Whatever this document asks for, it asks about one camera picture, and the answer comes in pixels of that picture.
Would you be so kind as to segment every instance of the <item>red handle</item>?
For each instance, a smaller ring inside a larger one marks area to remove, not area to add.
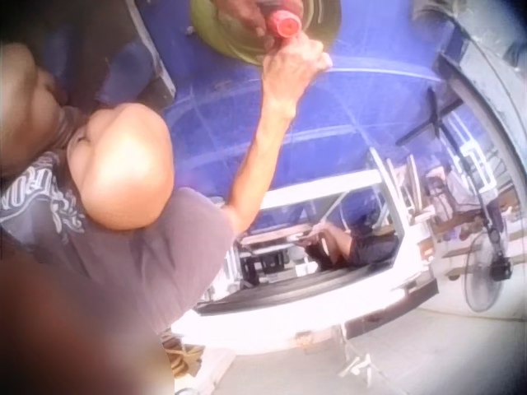
[[[302,28],[298,16],[286,10],[273,12],[267,19],[268,28],[278,37],[288,39],[296,35]]]

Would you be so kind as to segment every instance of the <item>gray t-shirt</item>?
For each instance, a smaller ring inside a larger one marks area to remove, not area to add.
[[[0,225],[41,263],[120,291],[162,332],[194,307],[220,271],[234,240],[228,218],[182,188],[154,224],[107,230],[83,211],[65,155],[45,152],[2,191]]]

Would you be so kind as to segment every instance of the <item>hand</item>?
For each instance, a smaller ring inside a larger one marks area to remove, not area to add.
[[[304,3],[301,0],[212,0],[220,12],[224,12],[239,20],[243,26],[252,30],[258,37],[267,34],[267,23],[259,5],[265,6],[281,3],[280,7],[302,17]]]
[[[284,40],[283,46],[263,60],[263,106],[296,115],[296,104],[315,77],[332,67],[329,55],[319,41],[301,32]]]

